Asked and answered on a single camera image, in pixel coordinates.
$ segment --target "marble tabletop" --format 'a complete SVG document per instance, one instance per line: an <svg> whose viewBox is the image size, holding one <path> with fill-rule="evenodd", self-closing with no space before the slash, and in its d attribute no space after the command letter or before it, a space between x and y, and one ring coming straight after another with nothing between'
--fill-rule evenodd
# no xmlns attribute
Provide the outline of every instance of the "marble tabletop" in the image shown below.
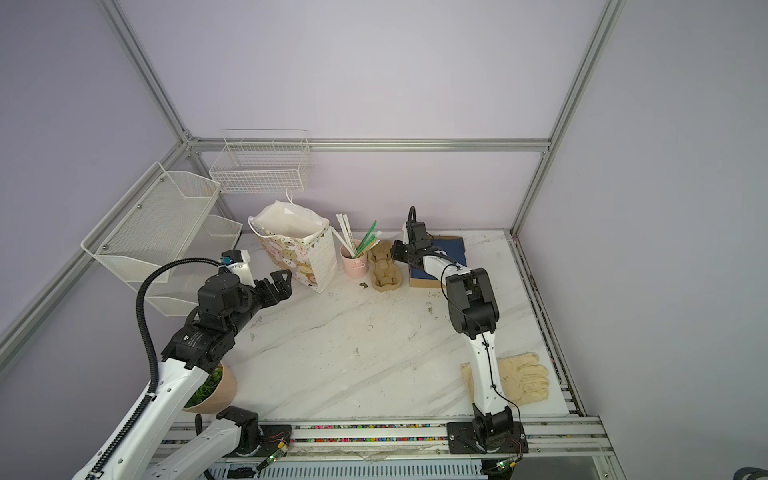
<svg viewBox="0 0 768 480"><path fill-rule="evenodd" d="M549 398L521 414L567 415L504 231L433 233L464 237L469 266L488 271L501 314L497 356L536 352L550 370ZM244 233L237 248L250 252L255 278L276 270L256 235ZM340 269L322 293L294 281L291 298L259 311L223 359L237 379L233 404L265 420L471 415L460 371L469 350L448 304L438 289L409 288L400 267L403 285L386 293L359 285L369 275L352 280Z"/></svg>

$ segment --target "work glove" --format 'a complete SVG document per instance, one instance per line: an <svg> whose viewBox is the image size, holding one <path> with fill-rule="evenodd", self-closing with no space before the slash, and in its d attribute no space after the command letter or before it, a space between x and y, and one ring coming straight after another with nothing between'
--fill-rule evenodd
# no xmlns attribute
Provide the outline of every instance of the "work glove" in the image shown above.
<svg viewBox="0 0 768 480"><path fill-rule="evenodd" d="M518 406L549 398L549 371L547 367L538 365L538 355L533 352L498 359L498 374L502 378L504 389L499 389L499 392ZM472 368L468 363L462 365L462 377L469 391L469 398L474 402L475 383L472 380Z"/></svg>

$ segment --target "potted plant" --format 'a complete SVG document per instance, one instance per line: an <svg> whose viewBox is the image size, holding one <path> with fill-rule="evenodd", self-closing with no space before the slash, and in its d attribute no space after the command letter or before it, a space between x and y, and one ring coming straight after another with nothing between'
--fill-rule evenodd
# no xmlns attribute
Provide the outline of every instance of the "potted plant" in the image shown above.
<svg viewBox="0 0 768 480"><path fill-rule="evenodd" d="M218 413L232 403L237 392L237 382L232 372L223 364L208 376L205 383L190 397L185 412Z"/></svg>

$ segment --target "pink cup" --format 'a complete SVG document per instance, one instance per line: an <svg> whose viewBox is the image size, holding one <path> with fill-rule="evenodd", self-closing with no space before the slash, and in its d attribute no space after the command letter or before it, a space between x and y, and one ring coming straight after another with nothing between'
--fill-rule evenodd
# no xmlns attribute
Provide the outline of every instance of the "pink cup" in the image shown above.
<svg viewBox="0 0 768 480"><path fill-rule="evenodd" d="M360 240L355 240L355 247L360 245ZM342 245L339 250L341 253L341 261L344 264L344 273L349 278L362 278L368 273L368 255L363 255L360 258L350 258L351 253Z"/></svg>

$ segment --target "robotic arm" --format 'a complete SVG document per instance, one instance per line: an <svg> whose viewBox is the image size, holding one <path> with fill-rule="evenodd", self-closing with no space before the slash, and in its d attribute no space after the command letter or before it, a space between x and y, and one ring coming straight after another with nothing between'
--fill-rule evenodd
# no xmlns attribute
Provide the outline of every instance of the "robotic arm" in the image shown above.
<svg viewBox="0 0 768 480"><path fill-rule="evenodd" d="M154 392L147 389L148 393L135 402L99 452L74 476L75 479L196 478L210 464L231 452L248 456L265 443L271 443L275 453L280 454L284 439L261 442L258 415L230 406L219 413L195 440L145 471L184 404L234 346L235 335L254 313L291 295L289 270L272 272L273 283L269 280L254 282L248 267L249 259L245 250L229 250L222 254L222 264L226 268L221 268L198 290L199 306L163 349L162 362L157 364L157 388ZM216 264L212 260L205 263ZM140 294L140 303L143 304L143 300Z"/></svg>
<svg viewBox="0 0 768 480"><path fill-rule="evenodd" d="M451 324L464 336L472 351L474 440L483 452L501 451L501 447L517 442L516 452L521 455L524 446L518 439L524 438L522 424L512 417L498 373L495 353L498 307L488 273L482 268L470 270L434 246L424 222L416 221L414 207L403 230L403 241L397 240L392 245L392 258L440 279L445 285L443 294L448 300Z"/></svg>

